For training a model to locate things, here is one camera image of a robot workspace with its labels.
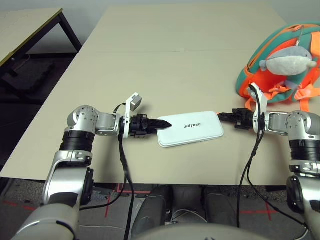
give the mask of white cable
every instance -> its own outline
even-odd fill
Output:
[[[180,216],[178,216],[178,217],[176,217],[176,218],[173,217],[172,220],[179,219],[179,218],[181,218],[182,216],[184,216],[184,215],[186,215],[186,214],[194,214],[194,215],[198,216],[198,218],[201,218],[203,221],[205,221],[206,223],[208,223],[207,220],[205,220],[202,216],[200,216],[199,213],[197,213],[196,211],[190,211],[190,210],[188,210],[188,209],[179,209],[179,210],[177,210],[177,211],[174,212],[173,216],[176,215],[176,213],[182,212],[182,211],[184,211],[185,213],[183,213],[182,215],[180,215]]]
[[[302,236],[295,238],[294,240],[302,240],[307,236],[308,233],[309,233],[309,230],[306,228]]]
[[[30,58],[31,58],[31,56],[30,56],[30,54],[28,54],[28,59],[25,60],[23,63],[21,63],[19,66],[17,66],[14,70],[17,71],[20,68],[22,68],[30,60]]]
[[[117,226],[90,226],[90,225],[79,225],[79,227],[82,228],[98,228],[98,229],[120,229],[120,230],[125,230],[122,227],[117,227]]]

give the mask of wire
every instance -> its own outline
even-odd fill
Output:
[[[113,113],[116,114],[117,111],[118,111],[118,109],[119,109],[122,105],[125,106],[126,104],[125,104],[125,103],[119,104],[119,105],[114,109]]]
[[[247,164],[245,165],[244,167],[244,170],[242,172],[242,175],[241,175],[241,179],[240,179],[240,183],[239,183],[239,187],[238,187],[238,194],[237,194],[237,202],[236,202],[236,227],[239,228],[240,227],[240,196],[241,196],[241,186],[242,186],[242,183],[244,181],[244,178],[245,178],[245,175],[246,175],[246,171],[248,169],[248,167],[251,165],[251,162],[254,158],[254,156],[256,155],[257,153],[257,150],[258,150],[258,146],[262,140],[262,137],[260,138],[260,129],[261,129],[261,106],[260,106],[260,101],[259,101],[259,97],[258,97],[258,93],[256,91],[256,89],[249,85],[250,89],[254,91],[255,93],[255,96],[256,96],[256,102],[257,102],[257,105],[258,105],[258,130],[257,130],[257,134],[256,134],[256,140],[255,140],[255,144],[254,144],[254,147],[253,147],[253,150],[251,152],[251,156],[249,158],[249,161],[247,162]]]
[[[309,229],[306,228],[305,231],[304,231],[304,233],[303,233],[300,237],[295,238],[295,239],[293,239],[293,240],[302,240],[302,239],[304,239],[304,238],[307,236],[308,233],[309,233]]]
[[[22,68],[30,60],[30,58],[31,58],[31,56],[30,56],[30,54],[28,54],[28,59],[25,60],[23,63],[21,63],[19,66],[17,66],[14,70],[17,71],[20,68]]]
[[[251,187],[253,188],[253,190],[255,191],[255,193],[262,199],[264,200],[267,204],[270,205],[270,207],[272,207],[275,211],[277,211],[278,213],[284,215],[285,217],[295,221],[296,223],[304,226],[306,228],[306,230],[308,230],[308,225],[306,223],[303,223],[301,221],[299,221],[298,219],[286,214],[285,212],[281,211],[279,208],[277,208],[276,206],[272,205],[267,199],[265,199],[261,193],[255,188],[255,186],[252,184],[251,180],[250,180],[250,168],[251,168],[251,164],[252,164],[252,160],[253,160],[253,157],[256,155],[257,153],[257,150],[258,150],[258,146],[259,144],[261,143],[262,141],[262,138],[265,134],[265,124],[264,124],[264,115],[261,114],[261,106],[260,106],[260,101],[259,101],[259,97],[258,97],[258,93],[256,91],[256,89],[249,85],[250,89],[255,93],[255,96],[256,96],[256,102],[257,102],[257,105],[258,105],[258,130],[257,130],[257,138],[256,138],[256,142],[255,142],[255,145],[254,145],[254,148],[252,150],[252,153],[251,153],[251,156],[250,156],[250,159],[248,161],[248,163],[246,164],[245,168],[244,168],[244,171],[242,173],[242,176],[241,176],[241,181],[240,181],[240,185],[239,185],[239,189],[238,189],[238,196],[237,196],[237,212],[236,212],[236,224],[237,224],[237,227],[239,228],[240,227],[240,194],[241,194],[241,185],[242,185],[242,182],[243,182],[243,179],[244,179],[244,176],[245,176],[245,173],[246,173],[246,176],[247,176],[247,180],[249,182],[249,184],[251,185]]]
[[[94,226],[94,225],[79,225],[79,227],[82,228],[97,228],[97,229],[120,229],[120,230],[125,230],[122,227],[117,227],[117,226]]]
[[[132,211],[134,209],[134,202],[135,202],[135,189],[134,189],[134,184],[132,183],[130,172],[129,172],[129,166],[128,166],[128,162],[127,162],[127,158],[125,155],[125,150],[124,150],[124,146],[123,146],[123,142],[122,142],[123,141],[122,134],[119,134],[118,140],[119,140],[120,161],[123,166],[124,175],[126,176],[128,182],[129,182],[130,188],[131,188],[131,203],[130,203],[130,207],[129,207],[128,218],[126,221],[125,233],[124,233],[124,238],[123,238],[124,240],[128,240],[129,233],[130,233],[130,227],[131,227]]]
[[[122,189],[121,189],[121,192],[120,192],[120,193],[118,194],[118,196],[116,196],[116,198],[115,198],[114,200],[112,200],[111,202],[106,203],[106,204],[102,204],[102,205],[81,207],[81,208],[80,208],[80,211],[88,210],[88,209],[104,208],[104,207],[110,206],[111,204],[115,203],[115,202],[121,197],[122,193],[124,192],[125,187],[126,187],[126,183],[127,183],[127,177],[124,176],[124,182],[123,182],[123,187],[122,187]]]
[[[202,216],[200,216],[199,213],[197,213],[196,211],[188,210],[188,209],[179,209],[179,210],[177,210],[176,212],[174,212],[173,215],[175,215],[176,213],[181,212],[181,211],[185,211],[185,213],[183,213],[183,214],[181,214],[181,215],[179,215],[179,216],[176,216],[176,217],[172,218],[172,221],[173,221],[173,220],[176,220],[176,219],[179,219],[179,218],[181,218],[182,216],[187,215],[187,214],[194,214],[194,215],[196,215],[197,217],[199,217],[200,219],[202,219],[203,221],[205,221],[206,223],[208,223],[208,221],[205,220]]]

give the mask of gray plush toy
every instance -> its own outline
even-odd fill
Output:
[[[293,76],[317,65],[308,50],[302,46],[290,46],[279,50],[259,63],[261,70],[274,75]]]

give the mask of desk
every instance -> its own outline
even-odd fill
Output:
[[[0,12],[0,85],[24,103],[41,104],[42,101],[30,99],[9,82],[1,79],[7,72],[15,74],[12,67],[16,61],[57,24],[60,24],[77,52],[82,47],[62,11],[62,8],[41,8]]]
[[[143,100],[137,113],[150,118],[243,107],[245,100],[235,92],[238,74],[263,40],[284,24],[265,3],[109,8],[0,176],[45,180],[67,117],[80,105],[111,113],[138,92]],[[319,98],[310,101],[310,109],[317,114],[319,103]],[[290,112],[299,105],[277,104],[269,109]],[[256,135],[230,124],[224,123],[223,128],[219,139],[171,148],[160,147],[156,135],[126,139],[123,144],[133,182],[239,184]],[[91,165],[95,182],[122,182],[119,159],[117,138],[97,136]],[[252,163],[252,182],[284,185],[290,174],[289,159],[287,138],[266,135]]]

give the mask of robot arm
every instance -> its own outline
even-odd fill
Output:
[[[44,206],[25,221],[14,240],[74,240],[79,209],[91,200],[94,170],[92,144],[95,135],[127,138],[144,137],[171,124],[147,115],[130,115],[140,105],[138,93],[126,101],[125,116],[100,112],[91,106],[80,106],[67,118],[62,144],[54,155],[53,163],[43,189]]]
[[[303,111],[267,111],[267,98],[253,83],[261,113],[264,113],[265,133],[287,136],[291,148],[289,169],[293,173],[287,180],[288,206],[302,214],[315,239],[320,240],[320,116]],[[251,90],[248,92],[255,99]],[[245,108],[220,113],[221,121],[235,123],[235,128],[258,132],[258,103],[255,112]]]

